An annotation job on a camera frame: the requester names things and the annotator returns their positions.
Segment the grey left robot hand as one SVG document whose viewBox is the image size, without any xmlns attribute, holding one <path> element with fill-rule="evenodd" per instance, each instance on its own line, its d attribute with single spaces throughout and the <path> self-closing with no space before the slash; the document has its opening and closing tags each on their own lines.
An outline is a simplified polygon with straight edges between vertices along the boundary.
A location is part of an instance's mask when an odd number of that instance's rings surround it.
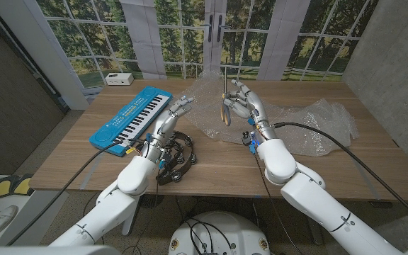
<svg viewBox="0 0 408 255">
<path fill-rule="evenodd" d="M 161 113 L 154 124 L 152 137 L 164 144 L 174 131 L 178 119 L 191 109 L 190 103 L 193 101 L 194 97 L 182 96 L 172 104 L 170 109 Z"/>
</svg>

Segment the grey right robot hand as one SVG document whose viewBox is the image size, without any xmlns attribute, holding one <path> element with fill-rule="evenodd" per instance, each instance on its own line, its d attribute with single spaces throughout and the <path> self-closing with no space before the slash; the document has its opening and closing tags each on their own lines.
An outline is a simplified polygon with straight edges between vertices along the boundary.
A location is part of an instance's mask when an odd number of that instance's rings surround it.
<svg viewBox="0 0 408 255">
<path fill-rule="evenodd" d="M 270 135 L 269 133 L 273 132 L 273 128 L 269 124 L 268 116 L 261 99 L 242 82 L 234 79 L 231 80 L 231 82 L 238 90 L 223 93 L 220 111 L 222 121 L 226 126 L 230 126 L 231 119 L 229 111 L 232 109 L 240 118 L 251 118 L 258 132 L 265 136 L 267 140 L 272 139 L 274 135 Z"/>
</svg>

